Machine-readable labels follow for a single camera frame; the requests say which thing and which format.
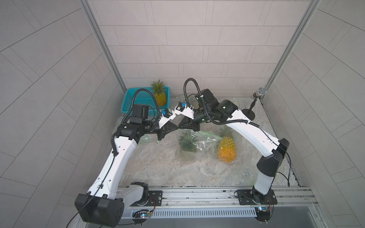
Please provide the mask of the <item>pineapple yellow orange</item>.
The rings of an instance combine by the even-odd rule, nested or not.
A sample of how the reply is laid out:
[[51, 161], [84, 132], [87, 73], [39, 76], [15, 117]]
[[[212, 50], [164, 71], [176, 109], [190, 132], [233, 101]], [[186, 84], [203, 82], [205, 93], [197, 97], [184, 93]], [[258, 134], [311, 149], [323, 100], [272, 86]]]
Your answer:
[[160, 80], [155, 81], [151, 84], [152, 91], [154, 94], [154, 97], [157, 101], [158, 106], [164, 106], [166, 104], [167, 98], [166, 94], [164, 92], [164, 83]]

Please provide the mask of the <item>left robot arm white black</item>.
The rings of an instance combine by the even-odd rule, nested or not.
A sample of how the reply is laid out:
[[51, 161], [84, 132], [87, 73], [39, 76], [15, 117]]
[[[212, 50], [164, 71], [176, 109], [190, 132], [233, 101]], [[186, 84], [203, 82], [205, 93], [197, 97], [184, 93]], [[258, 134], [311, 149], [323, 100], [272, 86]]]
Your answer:
[[77, 215], [86, 223], [100, 227], [116, 227], [130, 206], [141, 206], [133, 213], [132, 220], [141, 224], [152, 216], [153, 208], [162, 204], [162, 191], [150, 191], [143, 182], [132, 182], [129, 187], [118, 191], [118, 185], [128, 159], [140, 139], [146, 134], [157, 134], [159, 140], [179, 127], [167, 122], [162, 127], [153, 126], [150, 121], [121, 123], [111, 138], [112, 151], [102, 171], [86, 194], [79, 194], [75, 200]]

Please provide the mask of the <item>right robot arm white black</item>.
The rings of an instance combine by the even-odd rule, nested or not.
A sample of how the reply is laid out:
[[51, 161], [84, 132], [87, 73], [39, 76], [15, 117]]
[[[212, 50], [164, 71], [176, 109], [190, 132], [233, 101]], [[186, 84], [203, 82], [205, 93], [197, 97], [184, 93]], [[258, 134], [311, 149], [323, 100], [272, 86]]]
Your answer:
[[213, 107], [202, 101], [200, 107], [202, 114], [194, 112], [186, 102], [178, 102], [175, 113], [190, 118], [196, 124], [209, 120], [216, 125], [227, 125], [253, 144], [261, 153], [261, 158], [257, 163], [259, 173], [252, 188], [252, 200], [256, 204], [269, 203], [268, 194], [286, 155], [289, 142], [266, 133], [229, 100], [214, 103]]

